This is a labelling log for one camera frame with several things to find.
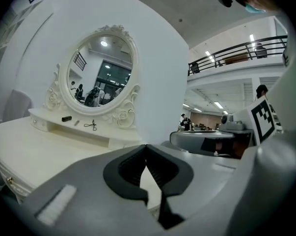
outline oval mirror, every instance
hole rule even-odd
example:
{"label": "oval mirror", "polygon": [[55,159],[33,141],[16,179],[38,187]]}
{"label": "oval mirror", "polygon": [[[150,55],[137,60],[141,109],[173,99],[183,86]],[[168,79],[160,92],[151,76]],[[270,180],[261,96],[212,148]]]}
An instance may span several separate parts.
{"label": "oval mirror", "polygon": [[87,107],[113,101],[130,79],[132,54],[114,35],[95,36],[82,44],[69,63],[67,85],[72,97]]}

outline ceiling light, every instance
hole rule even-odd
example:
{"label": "ceiling light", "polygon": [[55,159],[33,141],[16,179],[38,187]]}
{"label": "ceiling light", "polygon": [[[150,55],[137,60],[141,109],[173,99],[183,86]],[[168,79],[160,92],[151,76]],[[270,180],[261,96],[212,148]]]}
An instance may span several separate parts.
{"label": "ceiling light", "polygon": [[211,59],[211,62],[215,62],[215,60],[213,59],[213,57],[211,56],[211,54],[208,51],[206,51],[206,55],[209,56],[209,59]]}
{"label": "ceiling light", "polygon": [[253,34],[249,35],[249,37],[251,42],[255,41]]}
{"label": "ceiling light", "polygon": [[221,104],[218,103],[217,101],[215,102],[215,104],[216,104],[219,108],[223,109],[223,107],[221,106]]}

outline small black object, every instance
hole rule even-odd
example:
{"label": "small black object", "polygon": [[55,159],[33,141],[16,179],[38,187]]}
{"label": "small black object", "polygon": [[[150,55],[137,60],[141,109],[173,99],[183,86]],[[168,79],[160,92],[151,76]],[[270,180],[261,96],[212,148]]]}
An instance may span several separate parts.
{"label": "small black object", "polygon": [[193,74],[200,73],[199,64],[198,63],[192,63],[191,64],[191,70],[192,70]]}
{"label": "small black object", "polygon": [[94,119],[92,120],[92,124],[85,124],[83,125],[84,127],[89,127],[89,126],[93,126],[93,131],[96,131],[97,128],[95,127],[97,124],[94,123]]}
{"label": "small black object", "polygon": [[221,122],[222,124],[225,124],[227,122],[227,116],[222,116]]}
{"label": "small black object", "polygon": [[61,119],[61,121],[65,122],[65,121],[69,121],[69,120],[71,120],[71,119],[72,119],[71,116],[66,116],[66,117],[63,117],[63,118]]}

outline desk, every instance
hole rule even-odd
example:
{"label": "desk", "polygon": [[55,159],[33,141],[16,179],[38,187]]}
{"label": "desk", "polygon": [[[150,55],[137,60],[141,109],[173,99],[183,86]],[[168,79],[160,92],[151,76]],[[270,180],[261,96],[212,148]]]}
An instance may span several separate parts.
{"label": "desk", "polygon": [[[62,129],[44,132],[30,123],[26,117],[0,124],[0,173],[19,203],[74,162],[112,151],[106,140]],[[147,169],[141,179],[140,187],[150,193],[148,208],[160,204],[161,192]]]}

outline ceiling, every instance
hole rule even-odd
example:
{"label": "ceiling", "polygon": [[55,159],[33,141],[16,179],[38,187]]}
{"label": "ceiling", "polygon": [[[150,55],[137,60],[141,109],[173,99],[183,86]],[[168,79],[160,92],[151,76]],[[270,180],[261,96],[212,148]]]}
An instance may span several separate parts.
{"label": "ceiling", "polygon": [[257,19],[246,24],[236,26],[207,39],[189,50],[189,63],[205,57],[206,51],[213,54],[231,46],[250,42],[249,36],[251,34],[254,36],[255,40],[276,36],[274,16]]}
{"label": "ceiling", "polygon": [[[278,77],[260,78],[260,83],[268,90],[274,85]],[[219,102],[223,109],[219,109],[214,102]],[[222,115],[223,110],[229,114],[235,113],[249,106],[253,99],[251,79],[233,80],[223,83],[214,83],[187,89],[184,103],[191,111],[198,113],[194,108],[202,110],[203,114]]]}
{"label": "ceiling", "polygon": [[165,18],[190,48],[237,25],[267,16],[266,13],[249,13],[236,2],[226,8],[218,0],[139,1]]}
{"label": "ceiling", "polygon": [[[103,46],[102,41],[106,42],[107,46]],[[119,37],[114,35],[94,37],[86,44],[91,51],[105,54],[122,62],[132,63],[129,46]]]}

